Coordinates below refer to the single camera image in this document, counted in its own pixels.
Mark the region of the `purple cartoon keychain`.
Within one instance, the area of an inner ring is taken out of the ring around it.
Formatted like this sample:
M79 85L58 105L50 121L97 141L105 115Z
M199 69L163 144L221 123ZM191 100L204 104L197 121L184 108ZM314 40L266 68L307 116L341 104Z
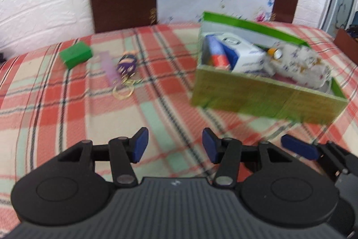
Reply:
M136 50L125 51L116 66L118 76L112 90L113 96L118 100L128 99L135 90L135 85L142 79L135 78L138 68L138 52Z

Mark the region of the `floral fabric pouch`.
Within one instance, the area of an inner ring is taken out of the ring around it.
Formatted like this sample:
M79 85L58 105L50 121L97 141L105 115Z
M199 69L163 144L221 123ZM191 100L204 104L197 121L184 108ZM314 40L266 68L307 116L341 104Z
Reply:
M330 67L310 47L286 42L271 48L282 49L283 56L279 60L274 60L266 54L263 68L270 76L314 90L331 84Z

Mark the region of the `black marker with yellow cap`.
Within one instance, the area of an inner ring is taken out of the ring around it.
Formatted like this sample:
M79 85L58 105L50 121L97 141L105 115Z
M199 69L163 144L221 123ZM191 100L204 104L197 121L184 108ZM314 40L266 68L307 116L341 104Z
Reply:
M267 54L274 60L279 60L283 56L282 49L280 48L270 48L267 50Z

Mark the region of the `red card box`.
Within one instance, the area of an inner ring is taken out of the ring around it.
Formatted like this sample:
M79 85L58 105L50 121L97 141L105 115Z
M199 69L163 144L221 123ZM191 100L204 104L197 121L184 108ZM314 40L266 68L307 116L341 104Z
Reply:
M230 70L231 66L222 43L214 35L206 35L203 41L203 63L220 70Z

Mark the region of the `plaid bed blanket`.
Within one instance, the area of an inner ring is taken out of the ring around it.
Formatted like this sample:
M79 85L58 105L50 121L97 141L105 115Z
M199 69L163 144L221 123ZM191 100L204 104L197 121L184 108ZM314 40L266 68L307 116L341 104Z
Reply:
M190 104L197 66L199 27L195 24L140 27L84 37L94 56L67 70L60 52L73 41L56 43L1 65L1 235L18 217L10 203L13 185L25 174L73 144L90 139L106 144L117 136L149 130L149 145L134 166L138 178L211 177L215 167L202 148L201 132L211 128L245 144L280 143L289 133L306 142L334 141L357 152L357 66L326 33L275 23L273 27L306 41L330 65L348 99L329 126L201 109ZM133 94L116 99L98 53L118 59L138 52L140 82Z

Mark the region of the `brown wooden furniture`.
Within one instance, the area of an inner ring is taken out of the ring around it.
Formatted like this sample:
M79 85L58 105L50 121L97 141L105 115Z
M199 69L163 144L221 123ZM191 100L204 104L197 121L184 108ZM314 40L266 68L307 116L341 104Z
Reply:
M352 38L344 29L340 28L334 39L334 44L355 65L358 65L358 42Z

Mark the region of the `small green box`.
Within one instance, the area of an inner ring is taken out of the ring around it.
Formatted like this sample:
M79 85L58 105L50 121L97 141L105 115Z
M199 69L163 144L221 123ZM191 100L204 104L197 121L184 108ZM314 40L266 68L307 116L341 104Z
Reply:
M83 41L77 42L60 52L60 59L68 70L88 61L92 56L91 48Z

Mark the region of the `green cardboard box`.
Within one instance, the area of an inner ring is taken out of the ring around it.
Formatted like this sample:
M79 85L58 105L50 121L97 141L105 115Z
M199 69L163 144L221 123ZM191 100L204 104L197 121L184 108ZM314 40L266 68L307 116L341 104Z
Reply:
M204 12L193 105L313 124L333 122L347 106L348 100L333 77L330 85L314 90L270 76L265 69L236 73L206 65L203 63L204 38L221 33L236 34L265 53L265 49L286 42L310 47L302 39L260 23Z

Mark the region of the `white blue carton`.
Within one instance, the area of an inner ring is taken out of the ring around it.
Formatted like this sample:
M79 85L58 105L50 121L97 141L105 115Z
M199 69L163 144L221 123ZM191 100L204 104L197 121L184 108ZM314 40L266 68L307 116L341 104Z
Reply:
M221 33L216 37L222 43L233 72L248 73L263 69L266 53L262 49L233 33Z

